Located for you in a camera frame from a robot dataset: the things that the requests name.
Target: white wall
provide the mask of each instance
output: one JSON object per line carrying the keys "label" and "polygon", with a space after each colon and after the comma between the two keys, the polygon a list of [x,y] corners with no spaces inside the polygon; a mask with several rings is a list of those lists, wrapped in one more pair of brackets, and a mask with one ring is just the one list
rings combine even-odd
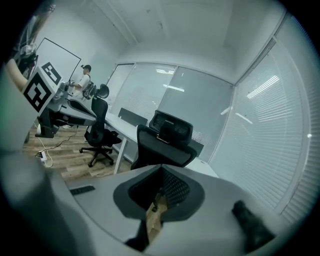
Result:
{"label": "white wall", "polygon": [[130,46],[117,60],[118,63],[150,62],[202,71],[234,82],[234,55],[226,47],[210,45],[196,38],[146,41]]}
{"label": "white wall", "polygon": [[48,38],[81,58],[71,79],[79,80],[80,65],[89,64],[92,81],[98,86],[106,83],[117,57],[129,44],[99,9],[86,5],[71,7],[67,3],[57,3],[36,44]]}
{"label": "white wall", "polygon": [[246,29],[239,40],[239,47],[236,52],[235,82],[248,70],[263,51],[271,37],[276,32],[285,14],[285,8],[276,1],[256,1],[252,17],[251,29]]}

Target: black office chair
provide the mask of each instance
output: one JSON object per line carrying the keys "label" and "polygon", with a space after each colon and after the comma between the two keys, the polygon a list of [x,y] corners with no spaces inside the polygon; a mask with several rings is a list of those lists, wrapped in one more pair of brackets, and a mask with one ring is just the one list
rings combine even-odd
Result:
{"label": "black office chair", "polygon": [[192,124],[156,110],[149,127],[137,127],[138,159],[131,170],[158,164],[185,167],[197,152],[188,144]]}
{"label": "black office chair", "polygon": [[91,109],[96,115],[96,123],[91,127],[91,131],[86,132],[84,137],[92,147],[82,147],[79,152],[83,153],[84,150],[94,151],[94,157],[88,163],[89,167],[93,166],[93,161],[99,154],[104,155],[110,160],[110,165],[114,164],[114,160],[107,155],[112,153],[112,145],[121,143],[121,139],[118,138],[118,133],[105,129],[105,118],[108,110],[108,103],[103,100],[109,95],[109,88],[105,84],[100,85],[100,89],[96,90],[95,96],[92,99]]}

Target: man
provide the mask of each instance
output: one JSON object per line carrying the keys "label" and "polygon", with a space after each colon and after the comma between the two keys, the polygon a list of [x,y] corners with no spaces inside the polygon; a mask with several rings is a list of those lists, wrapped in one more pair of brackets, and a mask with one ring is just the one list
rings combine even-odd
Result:
{"label": "man", "polygon": [[73,91],[73,96],[78,97],[78,98],[83,98],[83,90],[87,87],[87,85],[90,83],[91,81],[91,77],[90,77],[90,71],[91,71],[91,66],[90,65],[85,65],[82,67],[83,68],[83,77],[80,80],[79,83],[72,83],[72,87],[74,87],[74,91]]}

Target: whiteboard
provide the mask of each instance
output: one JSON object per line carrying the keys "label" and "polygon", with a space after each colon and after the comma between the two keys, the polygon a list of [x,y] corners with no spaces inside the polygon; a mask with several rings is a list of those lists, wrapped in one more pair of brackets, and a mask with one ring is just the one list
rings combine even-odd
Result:
{"label": "whiteboard", "polygon": [[59,75],[62,76],[63,81],[68,81],[71,78],[81,61],[81,58],[47,38],[42,40],[36,50],[36,54],[39,55],[36,67],[42,67],[50,62]]}

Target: glass wall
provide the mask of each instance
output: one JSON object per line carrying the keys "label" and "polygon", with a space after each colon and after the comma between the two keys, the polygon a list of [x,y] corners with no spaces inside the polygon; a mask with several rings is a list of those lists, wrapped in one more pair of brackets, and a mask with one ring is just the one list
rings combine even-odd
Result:
{"label": "glass wall", "polygon": [[158,109],[193,125],[192,139],[203,144],[199,158],[209,161],[223,131],[232,93],[230,83],[179,67]]}

